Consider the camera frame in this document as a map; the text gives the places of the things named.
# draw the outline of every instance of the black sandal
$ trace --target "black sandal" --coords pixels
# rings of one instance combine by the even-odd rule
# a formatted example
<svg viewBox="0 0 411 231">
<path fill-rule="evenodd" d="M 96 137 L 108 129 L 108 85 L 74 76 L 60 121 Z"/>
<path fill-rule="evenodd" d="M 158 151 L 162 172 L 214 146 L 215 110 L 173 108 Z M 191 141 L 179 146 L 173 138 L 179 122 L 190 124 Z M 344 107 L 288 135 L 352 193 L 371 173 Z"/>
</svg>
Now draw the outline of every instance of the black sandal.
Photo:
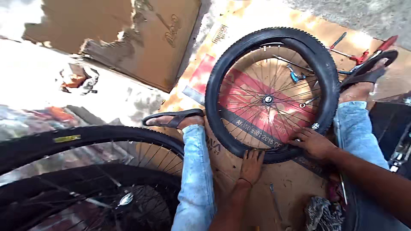
<svg viewBox="0 0 411 231">
<path fill-rule="evenodd" d="M 341 92 L 349 88 L 351 85 L 360 82 L 376 83 L 377 79 L 385 74 L 384 67 L 380 67 L 372 72 L 367 72 L 382 58 L 388 58 L 385 66 L 390 65 L 398 56 L 398 51 L 385 51 L 377 55 L 375 58 L 366 61 L 361 67 L 356 69 L 350 76 L 346 77 L 341 83 Z"/>
<path fill-rule="evenodd" d="M 158 118 L 161 116 L 174 116 L 170 122 L 167 124 L 156 124 L 156 125 L 147 125 L 146 122 L 149 119 L 153 118 Z M 162 112 L 162 113 L 157 113 L 154 115 L 149 115 L 145 117 L 142 122 L 144 126 L 150 127 L 150 126 L 157 126 L 157 127 L 171 127 L 171 128 L 177 128 L 179 123 L 186 117 L 190 116 L 204 116 L 203 110 L 201 109 L 190 109 L 190 110 L 185 110 L 185 111 L 177 111 L 177 112 Z"/>
</svg>

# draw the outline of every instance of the black tire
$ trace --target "black tire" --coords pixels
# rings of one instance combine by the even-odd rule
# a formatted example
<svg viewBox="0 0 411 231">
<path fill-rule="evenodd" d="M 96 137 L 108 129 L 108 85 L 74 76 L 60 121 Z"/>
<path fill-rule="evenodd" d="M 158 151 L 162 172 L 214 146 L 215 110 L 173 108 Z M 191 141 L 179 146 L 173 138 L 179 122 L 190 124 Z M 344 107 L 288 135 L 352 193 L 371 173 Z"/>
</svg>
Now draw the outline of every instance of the black tire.
<svg viewBox="0 0 411 231">
<path fill-rule="evenodd" d="M 0 143 L 0 175 L 71 148 L 94 143 L 137 141 L 163 146 L 183 159 L 184 144 L 150 129 L 126 126 L 89 126 L 54 130 Z"/>
<path fill-rule="evenodd" d="M 321 87 L 321 102 L 315 117 L 319 124 L 317 132 L 324 134 L 332 123 L 339 98 L 338 73 L 334 60 L 324 46 L 310 34 L 292 28 L 266 28 L 244 36 L 219 58 L 215 64 L 205 92 L 205 108 L 210 127 L 220 143 L 231 153 L 243 157 L 245 150 L 250 150 L 236 140 L 226 130 L 217 109 L 220 85 L 229 68 L 240 57 L 264 44 L 281 42 L 297 51 L 314 70 Z M 267 150 L 264 163 L 278 163 L 289 160 L 302 153 L 300 148 L 284 145 L 281 149 Z"/>
<path fill-rule="evenodd" d="M 70 189 L 72 192 L 95 196 L 98 193 L 95 191 L 96 185 L 98 189 L 104 190 L 117 187 L 106 174 L 124 187 L 132 185 L 155 187 L 165 200 L 171 217 L 174 217 L 179 204 L 177 195 L 180 191 L 180 177 L 124 164 L 101 164 L 45 173 L 0 187 L 2 230 L 28 230 L 50 215 L 79 201 L 76 200 L 78 197 L 44 183 L 45 180 L 59 187 Z M 53 206 L 50 206 L 50 201 L 57 201 L 57 203 L 53 202 Z"/>
</svg>

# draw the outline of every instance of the toe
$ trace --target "toe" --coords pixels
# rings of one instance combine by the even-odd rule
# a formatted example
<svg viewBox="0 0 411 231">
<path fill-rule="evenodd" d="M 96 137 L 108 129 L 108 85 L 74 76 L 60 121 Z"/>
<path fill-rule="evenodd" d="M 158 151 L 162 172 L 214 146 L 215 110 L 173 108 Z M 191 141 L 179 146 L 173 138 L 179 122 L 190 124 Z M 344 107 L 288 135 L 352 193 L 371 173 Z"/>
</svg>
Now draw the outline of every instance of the toe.
<svg viewBox="0 0 411 231">
<path fill-rule="evenodd" d="M 158 124 L 158 121 L 157 121 L 157 120 L 158 120 L 157 118 L 153 118 L 153 119 L 147 120 L 145 123 L 146 123 L 148 126 L 153 126 L 153 125 L 157 125 L 157 124 Z"/>
</svg>

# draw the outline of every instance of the jeans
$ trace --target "jeans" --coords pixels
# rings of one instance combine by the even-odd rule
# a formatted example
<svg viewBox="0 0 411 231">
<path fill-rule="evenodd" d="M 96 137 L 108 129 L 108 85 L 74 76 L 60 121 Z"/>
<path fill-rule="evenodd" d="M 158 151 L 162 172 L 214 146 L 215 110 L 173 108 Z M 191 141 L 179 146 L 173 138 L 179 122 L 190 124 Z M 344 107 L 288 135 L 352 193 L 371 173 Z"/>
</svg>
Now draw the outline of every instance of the jeans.
<svg viewBox="0 0 411 231">
<path fill-rule="evenodd" d="M 206 231 L 216 212 L 206 132 L 202 125 L 190 125 L 182 131 L 185 146 L 180 204 L 171 230 Z"/>
<path fill-rule="evenodd" d="M 338 145 L 345 151 L 382 168 L 388 163 L 372 134 L 371 121 L 365 101 L 340 103 L 334 117 L 334 132 Z"/>
</svg>

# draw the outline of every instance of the red tool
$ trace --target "red tool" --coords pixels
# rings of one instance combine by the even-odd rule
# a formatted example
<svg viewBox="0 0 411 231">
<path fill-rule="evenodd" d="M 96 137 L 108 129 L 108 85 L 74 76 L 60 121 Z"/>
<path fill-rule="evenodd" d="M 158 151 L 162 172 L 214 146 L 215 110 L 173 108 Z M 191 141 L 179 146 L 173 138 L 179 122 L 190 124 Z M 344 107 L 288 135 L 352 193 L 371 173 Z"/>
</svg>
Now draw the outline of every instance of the red tool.
<svg viewBox="0 0 411 231">
<path fill-rule="evenodd" d="M 391 36 L 389 39 L 387 39 L 386 41 L 384 41 L 374 52 L 375 53 L 380 53 L 381 51 L 385 51 L 386 49 L 388 49 L 390 46 L 392 46 L 395 41 L 398 39 L 398 35 L 396 36 Z M 366 51 L 364 51 L 363 55 L 361 57 L 357 57 L 355 55 L 352 55 L 351 57 L 349 57 L 351 60 L 354 60 L 357 62 L 357 65 L 362 64 L 365 60 L 367 60 L 367 56 L 369 54 L 368 49 Z"/>
</svg>

